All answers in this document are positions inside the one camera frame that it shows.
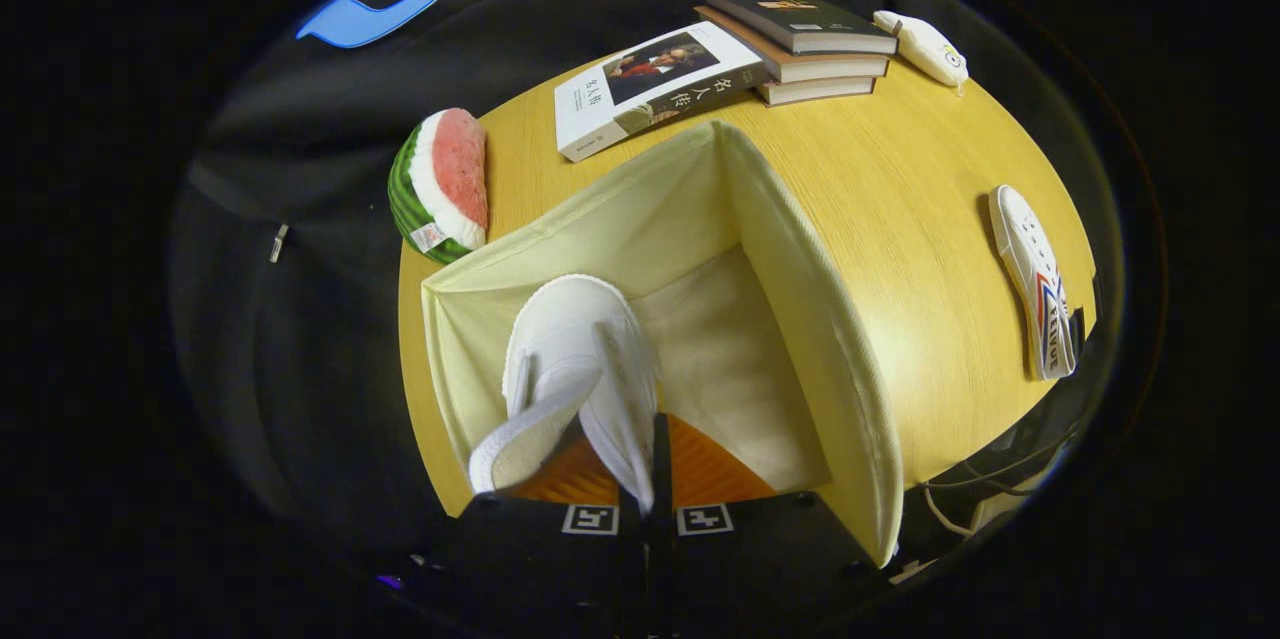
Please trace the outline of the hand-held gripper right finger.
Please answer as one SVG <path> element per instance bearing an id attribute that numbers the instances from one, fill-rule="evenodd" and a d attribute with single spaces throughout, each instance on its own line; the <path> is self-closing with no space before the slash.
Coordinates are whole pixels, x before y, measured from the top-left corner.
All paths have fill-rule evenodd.
<path id="1" fill-rule="evenodd" d="M 666 415 L 655 441 L 654 620 L 846 620 L 881 595 L 881 570 L 818 493 L 681 505 Z"/>

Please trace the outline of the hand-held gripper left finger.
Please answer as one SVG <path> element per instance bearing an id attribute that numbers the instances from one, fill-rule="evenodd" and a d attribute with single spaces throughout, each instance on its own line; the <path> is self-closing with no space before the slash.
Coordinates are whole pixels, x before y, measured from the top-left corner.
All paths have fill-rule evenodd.
<path id="1" fill-rule="evenodd" d="M 637 502 L 572 425 L 532 479 L 481 493 L 440 558 L 463 620 L 639 620 L 648 566 Z"/>

